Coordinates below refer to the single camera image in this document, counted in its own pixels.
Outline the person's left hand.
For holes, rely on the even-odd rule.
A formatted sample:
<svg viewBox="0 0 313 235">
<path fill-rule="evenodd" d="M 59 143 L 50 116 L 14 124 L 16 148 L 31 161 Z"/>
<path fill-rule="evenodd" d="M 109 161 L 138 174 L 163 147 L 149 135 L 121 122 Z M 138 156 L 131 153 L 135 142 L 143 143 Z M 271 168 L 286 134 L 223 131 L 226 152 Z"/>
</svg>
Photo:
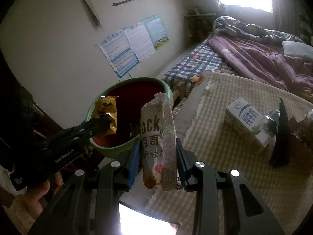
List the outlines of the person's left hand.
<svg viewBox="0 0 313 235">
<path fill-rule="evenodd" d="M 46 194 L 56 195 L 63 184 L 62 174 L 58 171 L 50 180 L 27 188 L 24 199 L 27 211 L 33 219 L 36 220 L 43 211 L 40 199 Z"/>
</svg>

